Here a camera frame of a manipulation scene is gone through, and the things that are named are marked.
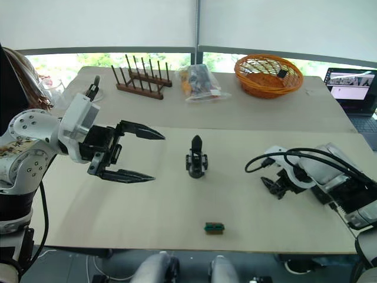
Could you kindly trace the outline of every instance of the small component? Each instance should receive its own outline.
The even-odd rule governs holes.
[[[283,70],[281,69],[278,74],[277,74],[277,77],[278,78],[285,78],[285,76],[288,74],[288,71],[287,70]]]
[[[207,234],[222,234],[225,230],[225,226],[220,222],[206,222],[204,230]]]
[[[198,179],[208,169],[208,157],[201,152],[202,141],[196,135],[191,142],[190,154],[186,155],[186,170],[192,178]]]

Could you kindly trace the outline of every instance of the metal rod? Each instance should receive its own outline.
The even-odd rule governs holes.
[[[149,59],[149,66],[151,66],[151,73],[152,73],[152,78],[154,78],[154,74],[153,74],[153,68],[152,68],[152,62],[151,60]]]
[[[128,71],[129,71],[129,72],[132,72],[132,70],[131,70],[131,65],[130,65],[130,62],[129,62],[129,60],[128,60],[127,54],[125,54],[125,58],[127,59]]]
[[[134,56],[134,62],[135,62],[136,72],[139,73],[139,69],[137,68],[137,64],[136,64],[136,58],[135,58],[135,56]]]
[[[141,87],[142,90],[144,90],[143,82],[141,81],[141,77],[140,77],[140,73],[139,73],[139,69],[137,68],[135,55],[134,55],[134,62],[135,62],[135,66],[136,66],[137,76],[139,77],[139,81],[140,81],[140,87]]]
[[[134,88],[136,88],[135,83],[134,83],[134,79],[133,79],[133,78],[131,78],[131,82],[132,82],[132,86],[133,86]]]
[[[145,73],[145,77],[147,78],[148,86],[149,86],[149,92],[152,92],[151,83],[149,82],[148,74]]]
[[[162,80],[161,78],[161,69],[160,69],[160,62],[157,61],[157,65],[158,65],[158,73],[160,74],[160,80]]]
[[[167,80],[169,81],[169,70],[167,69],[167,62],[165,62],[165,66],[166,66],[166,75],[167,75]]]
[[[125,84],[125,86],[127,86],[127,81],[125,80],[125,77],[124,77],[124,74],[123,74],[123,70],[122,70],[121,67],[119,67],[119,69],[120,69],[120,72],[122,73],[122,77],[123,77],[123,80],[124,80],[124,84]]]
[[[115,79],[117,80],[117,84],[119,84],[119,80],[118,80],[117,74],[115,73],[114,66],[111,65],[111,68],[113,69],[113,73],[114,73]]]
[[[147,72],[145,71],[145,65],[144,65],[144,60],[141,57],[141,63],[143,63],[143,70],[144,70],[144,75],[147,76]]]

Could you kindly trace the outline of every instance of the upright black object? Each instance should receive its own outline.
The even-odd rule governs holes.
[[[96,75],[94,78],[94,82],[90,85],[87,92],[85,93],[85,96],[89,97],[90,101],[93,101],[93,99],[97,95],[98,90],[99,90],[98,88],[99,84],[100,84],[100,76]]]
[[[191,142],[190,154],[186,155],[186,170],[192,178],[198,179],[208,169],[208,157],[201,152],[203,142],[196,135]]]

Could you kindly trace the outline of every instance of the floor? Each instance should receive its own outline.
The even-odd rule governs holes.
[[[98,266],[112,277],[124,278],[132,275],[139,264],[149,255],[158,251],[127,250],[115,251],[110,259],[97,259]],[[306,275],[292,275],[272,254],[247,254],[235,252],[189,252],[174,251],[180,260],[181,274],[179,282],[207,283],[208,266],[216,255],[229,258],[240,282],[249,282],[254,276],[271,276],[274,283],[345,283],[349,282],[351,266],[328,266]],[[21,283],[68,283],[87,282],[86,255],[73,252],[48,252],[38,258],[34,266],[24,275]],[[93,265],[93,256],[88,258],[90,279],[99,274]]]

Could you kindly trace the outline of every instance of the laptop screen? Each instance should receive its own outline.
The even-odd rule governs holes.
[[[330,68],[325,84],[346,113],[374,113],[377,106],[376,70]]]

